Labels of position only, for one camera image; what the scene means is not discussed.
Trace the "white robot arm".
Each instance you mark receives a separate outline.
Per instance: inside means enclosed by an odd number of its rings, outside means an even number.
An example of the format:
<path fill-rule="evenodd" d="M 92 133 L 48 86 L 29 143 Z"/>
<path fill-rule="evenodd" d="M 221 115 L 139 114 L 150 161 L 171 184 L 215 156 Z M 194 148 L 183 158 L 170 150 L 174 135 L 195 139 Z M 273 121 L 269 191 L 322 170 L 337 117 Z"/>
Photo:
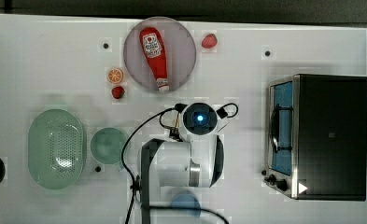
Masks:
<path fill-rule="evenodd" d="M 220 178 L 224 147 L 219 122 L 228 117 L 224 108 L 205 103 L 174 106 L 178 114 L 175 142 L 153 138 L 140 153 L 140 199 L 142 224 L 151 224 L 150 203 L 162 187 L 210 188 Z"/>

